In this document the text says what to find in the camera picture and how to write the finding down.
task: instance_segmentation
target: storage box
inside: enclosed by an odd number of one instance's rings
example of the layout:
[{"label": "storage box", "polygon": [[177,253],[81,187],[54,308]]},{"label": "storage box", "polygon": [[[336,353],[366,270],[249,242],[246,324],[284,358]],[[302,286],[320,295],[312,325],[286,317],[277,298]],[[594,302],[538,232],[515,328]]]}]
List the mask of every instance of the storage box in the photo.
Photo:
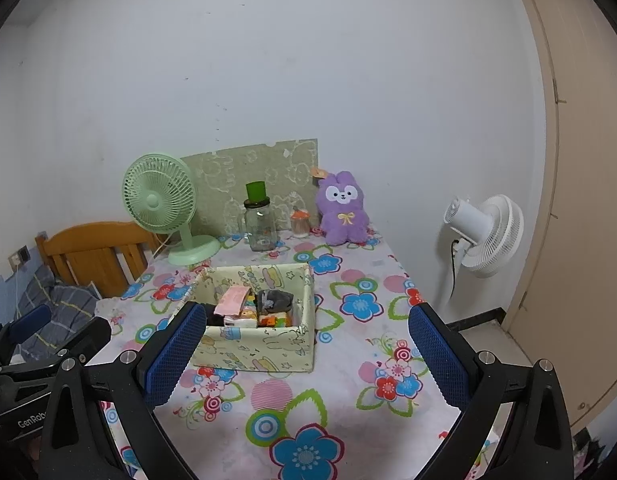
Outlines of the storage box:
[{"label": "storage box", "polygon": [[209,326],[194,352],[194,366],[262,372],[313,370],[315,302],[313,272],[308,264],[216,267],[204,269],[186,301],[217,304],[231,285],[248,285],[255,293],[279,288],[294,296],[292,327],[236,328]]}]

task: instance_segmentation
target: plush toy ear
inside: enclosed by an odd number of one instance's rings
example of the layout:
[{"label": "plush toy ear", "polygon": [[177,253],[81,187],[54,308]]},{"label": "plush toy ear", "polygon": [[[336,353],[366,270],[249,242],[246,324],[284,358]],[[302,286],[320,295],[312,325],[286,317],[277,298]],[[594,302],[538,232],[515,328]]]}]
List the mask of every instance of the plush toy ear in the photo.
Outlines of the plush toy ear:
[{"label": "plush toy ear", "polygon": [[337,184],[337,177],[333,173],[329,173],[326,178],[319,179],[317,183],[320,188],[333,186],[333,184]]},{"label": "plush toy ear", "polygon": [[340,171],[337,174],[337,181],[340,184],[352,184],[353,186],[359,187],[357,182],[355,181],[355,177],[351,174],[350,171]]}]

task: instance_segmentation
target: green fan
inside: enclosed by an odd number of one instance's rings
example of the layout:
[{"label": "green fan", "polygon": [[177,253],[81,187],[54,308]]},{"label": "green fan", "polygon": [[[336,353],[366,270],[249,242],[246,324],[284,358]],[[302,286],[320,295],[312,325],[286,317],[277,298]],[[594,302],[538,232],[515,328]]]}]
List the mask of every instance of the green fan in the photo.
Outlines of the green fan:
[{"label": "green fan", "polygon": [[188,266],[220,250],[212,236],[192,236],[195,185],[183,160],[162,153],[143,155],[130,165],[122,186],[124,206],[141,227],[157,234],[180,232],[182,242],[168,254],[169,263]]}]

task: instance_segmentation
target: plaid fabric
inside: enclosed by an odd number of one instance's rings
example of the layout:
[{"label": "plaid fabric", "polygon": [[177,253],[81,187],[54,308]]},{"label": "plaid fabric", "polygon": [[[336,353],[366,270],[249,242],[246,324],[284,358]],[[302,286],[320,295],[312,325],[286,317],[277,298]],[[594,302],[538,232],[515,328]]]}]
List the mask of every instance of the plaid fabric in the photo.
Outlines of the plaid fabric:
[{"label": "plaid fabric", "polygon": [[19,345],[22,358],[33,361],[55,354],[64,341],[92,319],[98,299],[94,287],[65,285],[47,266],[41,266],[20,298],[15,319],[41,304],[50,306],[52,317],[50,323]]}]

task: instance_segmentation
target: fan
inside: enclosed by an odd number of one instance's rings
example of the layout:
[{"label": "fan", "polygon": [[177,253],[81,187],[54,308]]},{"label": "fan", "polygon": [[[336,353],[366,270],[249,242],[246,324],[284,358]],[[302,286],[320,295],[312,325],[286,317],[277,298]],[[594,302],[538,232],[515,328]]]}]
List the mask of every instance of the fan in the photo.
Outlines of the fan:
[{"label": "fan", "polygon": [[124,174],[124,206],[141,227],[157,234],[179,230],[182,242],[168,254],[169,263],[188,266],[207,260],[220,250],[212,236],[192,236],[195,185],[183,160],[162,153],[143,155]]},{"label": "fan", "polygon": [[524,231],[520,207],[508,196],[495,195],[475,207],[455,197],[444,223],[461,239],[453,244],[453,288],[442,298],[448,303],[461,266],[479,278],[493,276],[515,254]]}]

